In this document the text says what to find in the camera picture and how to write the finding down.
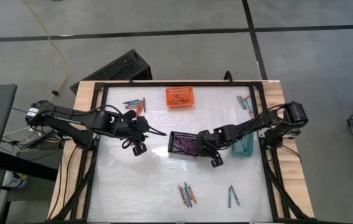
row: yellow cable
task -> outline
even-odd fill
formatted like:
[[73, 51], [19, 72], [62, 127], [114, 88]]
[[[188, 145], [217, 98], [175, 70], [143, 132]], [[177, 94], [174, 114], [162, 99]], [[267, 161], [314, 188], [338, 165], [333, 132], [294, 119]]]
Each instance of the yellow cable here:
[[[44, 127], [40, 127], [40, 131], [39, 131], [40, 133], [42, 133], [42, 134], [46, 134], [45, 132], [44, 132]], [[46, 139], [45, 140], [45, 142], [49, 142], [49, 143], [58, 143], [58, 142], [60, 142], [60, 140], [50, 140], [50, 139]]]
[[[62, 87], [62, 85], [64, 84], [64, 81], [67, 77], [67, 63], [64, 59], [64, 56], [63, 56], [63, 53], [60, 51], [60, 49], [52, 42], [52, 40], [50, 39], [50, 35], [49, 33], [47, 32], [47, 29], [45, 27], [45, 25], [42, 23], [42, 21], [39, 19], [38, 15], [35, 13], [35, 11], [30, 7], [30, 5], [28, 4], [27, 0], [22, 0], [24, 2], [24, 4], [29, 8], [29, 10], [33, 13], [33, 15], [35, 16], [35, 18], [38, 20], [40, 26], [42, 26], [42, 28], [44, 28], [45, 30], [45, 33], [46, 33], [46, 36], [47, 36], [47, 40], [49, 41], [49, 43], [51, 44], [51, 46], [53, 46], [57, 52], [60, 54], [62, 60], [63, 60], [63, 63], [64, 63], [64, 76], [63, 76], [63, 80], [62, 82], [59, 84], [59, 86], [57, 87], [56, 91], [59, 91], [59, 89]], [[52, 101], [53, 97], [55, 95], [52, 94], [52, 96], [50, 97], [49, 101]]]

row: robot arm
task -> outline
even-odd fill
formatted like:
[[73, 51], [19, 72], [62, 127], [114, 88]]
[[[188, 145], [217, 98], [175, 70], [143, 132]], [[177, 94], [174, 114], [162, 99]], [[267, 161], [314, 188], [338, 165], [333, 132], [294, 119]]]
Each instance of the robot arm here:
[[[111, 138], [126, 139], [123, 148], [133, 143], [135, 156], [147, 151], [143, 143], [146, 138], [144, 133], [149, 131], [150, 127], [144, 116], [137, 116], [132, 110], [125, 114], [105, 110], [84, 112], [56, 106], [49, 101], [42, 100], [31, 105], [26, 121], [31, 127], [49, 126], [70, 136], [77, 146], [85, 150], [95, 149], [98, 143], [93, 135], [101, 134]], [[84, 126], [86, 129], [78, 129], [72, 124]]]
[[[284, 117], [278, 116], [278, 111], [284, 109]], [[208, 130], [201, 131], [195, 142], [195, 151], [198, 156], [211, 157], [213, 167], [223, 165], [218, 150], [224, 150], [240, 140], [244, 135], [259, 129], [269, 128], [265, 131], [265, 144], [268, 147], [281, 147], [285, 134], [300, 133], [308, 122], [306, 113], [301, 104], [296, 102], [274, 106], [260, 113], [256, 118], [238, 125], [225, 125], [214, 129], [210, 134]]]

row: gray floor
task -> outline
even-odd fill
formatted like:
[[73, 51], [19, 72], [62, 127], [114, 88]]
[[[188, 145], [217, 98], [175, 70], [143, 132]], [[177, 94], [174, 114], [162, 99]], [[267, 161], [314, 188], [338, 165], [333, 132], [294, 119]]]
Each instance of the gray floor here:
[[[241, 1], [31, 0], [52, 35], [154, 30], [246, 28]], [[353, 24], [353, 1], [249, 1], [255, 27]], [[0, 0], [0, 37], [44, 35], [21, 0]], [[302, 103], [309, 123], [297, 139], [314, 213], [320, 220], [353, 222], [353, 30], [258, 33], [269, 79], [281, 80], [287, 100]], [[199, 34], [55, 41], [68, 63], [68, 79], [54, 103], [72, 106], [77, 80], [130, 49], [151, 65], [153, 78], [259, 79], [250, 35]], [[0, 42], [0, 84], [19, 86], [14, 106], [26, 109], [49, 97], [63, 66], [46, 41]], [[6, 131], [25, 127], [13, 112]], [[27, 133], [12, 135], [21, 138]], [[33, 202], [47, 213], [47, 200]], [[24, 206], [8, 223], [36, 222]], [[20, 212], [23, 218], [14, 214]]]

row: orange basket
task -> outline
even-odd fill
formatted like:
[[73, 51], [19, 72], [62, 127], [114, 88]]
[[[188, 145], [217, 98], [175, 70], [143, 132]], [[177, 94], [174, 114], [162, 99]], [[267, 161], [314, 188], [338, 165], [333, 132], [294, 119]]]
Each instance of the orange basket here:
[[194, 104], [192, 86], [167, 88], [166, 104], [169, 108], [186, 108]]

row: black plastic crate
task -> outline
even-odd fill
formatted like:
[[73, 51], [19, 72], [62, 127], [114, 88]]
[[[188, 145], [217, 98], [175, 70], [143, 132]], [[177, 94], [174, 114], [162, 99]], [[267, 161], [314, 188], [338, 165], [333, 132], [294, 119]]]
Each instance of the black plastic crate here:
[[[153, 80], [150, 65], [147, 64], [147, 62], [135, 50], [130, 50], [81, 81], [130, 79]], [[75, 95], [77, 94], [78, 86], [79, 82], [70, 87]]]
[[196, 139], [196, 134], [171, 131], [171, 134], [169, 135], [168, 152], [197, 156], [194, 150]]

